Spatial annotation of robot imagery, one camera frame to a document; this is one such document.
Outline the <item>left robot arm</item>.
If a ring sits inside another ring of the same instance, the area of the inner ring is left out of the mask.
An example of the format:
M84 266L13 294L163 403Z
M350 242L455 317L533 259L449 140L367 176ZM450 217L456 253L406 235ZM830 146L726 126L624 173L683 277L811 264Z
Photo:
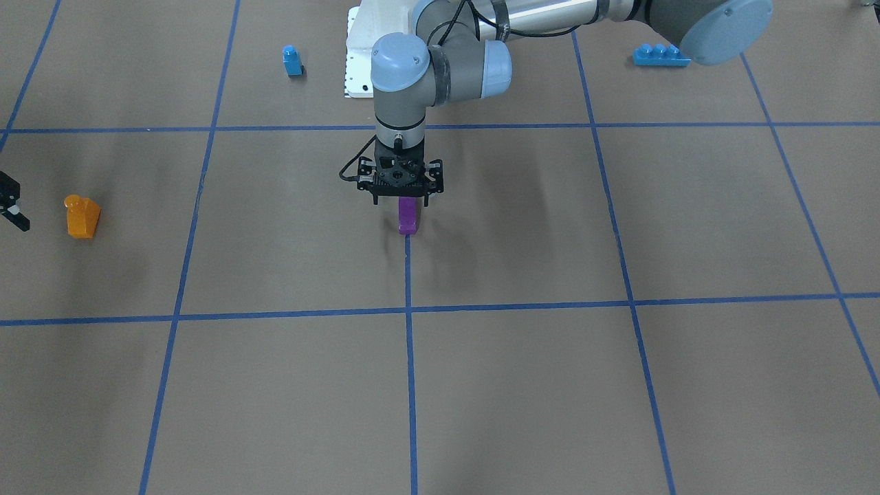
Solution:
M377 161L424 160L428 107L505 93L508 43L566 36L604 20L637 21L665 40L635 50L636 65L720 65L754 44L773 15L770 1L420 1L406 32L371 48Z

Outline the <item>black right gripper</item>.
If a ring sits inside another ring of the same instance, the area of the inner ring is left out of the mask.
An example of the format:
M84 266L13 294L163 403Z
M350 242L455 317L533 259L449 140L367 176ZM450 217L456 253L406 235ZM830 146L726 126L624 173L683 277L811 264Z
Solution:
M21 212L18 203L20 198L19 182L4 172L0 172L0 182L2 217L20 229L20 231L29 231L31 228L30 219Z

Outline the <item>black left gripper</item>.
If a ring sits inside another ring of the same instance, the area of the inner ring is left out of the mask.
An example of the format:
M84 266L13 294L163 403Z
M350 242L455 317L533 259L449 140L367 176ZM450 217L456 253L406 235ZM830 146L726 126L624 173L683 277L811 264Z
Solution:
M375 162L377 167L390 169L393 167L393 161L396 161L400 166L423 166L425 155L424 143L425 140L422 139L414 147L402 149L398 152L394 151L393 147L387 147L381 141L377 141L375 144Z

